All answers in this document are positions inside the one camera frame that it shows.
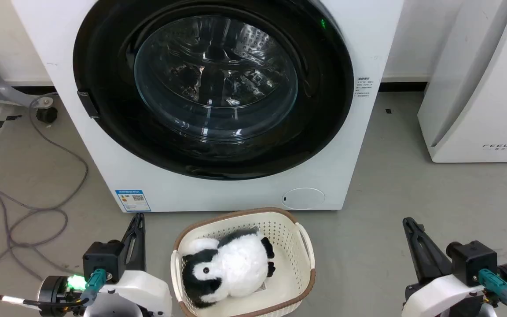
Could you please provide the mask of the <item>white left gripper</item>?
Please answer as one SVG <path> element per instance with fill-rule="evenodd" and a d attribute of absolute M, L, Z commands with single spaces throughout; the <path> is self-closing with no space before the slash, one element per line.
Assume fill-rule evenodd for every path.
<path fill-rule="evenodd" d="M 84 312 L 85 317 L 171 317 L 173 299 L 167 283 L 149 273 L 145 216 L 135 214 L 123 240 L 125 269 L 119 282 L 106 284 Z"/>

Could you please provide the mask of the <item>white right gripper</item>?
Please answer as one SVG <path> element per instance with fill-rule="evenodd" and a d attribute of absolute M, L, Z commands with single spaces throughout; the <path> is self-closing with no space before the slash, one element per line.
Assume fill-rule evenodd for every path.
<path fill-rule="evenodd" d="M 451 275 L 452 264 L 411 217 L 402 221 L 418 284 L 426 284 L 410 295 L 403 317 L 482 317 L 483 285 L 468 286 Z"/>

